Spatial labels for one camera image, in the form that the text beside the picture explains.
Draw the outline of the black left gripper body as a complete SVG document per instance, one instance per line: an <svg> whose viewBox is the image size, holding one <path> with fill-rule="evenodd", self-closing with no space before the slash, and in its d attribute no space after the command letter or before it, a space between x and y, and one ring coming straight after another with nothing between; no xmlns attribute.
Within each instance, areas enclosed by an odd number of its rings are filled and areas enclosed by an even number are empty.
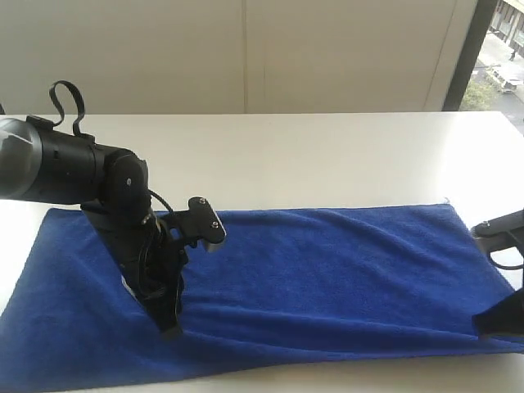
<svg viewBox="0 0 524 393"><path fill-rule="evenodd" d="M181 304L182 269L187 254L153 210L137 217L118 215L99 202L81 205L88 222L115 261L135 299L141 303Z"/></svg>

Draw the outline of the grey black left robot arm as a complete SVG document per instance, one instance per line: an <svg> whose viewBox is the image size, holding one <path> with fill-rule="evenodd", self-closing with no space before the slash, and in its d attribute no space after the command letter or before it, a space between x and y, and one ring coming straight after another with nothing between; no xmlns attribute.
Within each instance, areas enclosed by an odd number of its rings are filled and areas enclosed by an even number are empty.
<svg viewBox="0 0 524 393"><path fill-rule="evenodd" d="M53 127L37 116L1 121L1 198L78 205L129 293L162 334L178 335L187 255L171 233L173 215L151 208L146 161Z"/></svg>

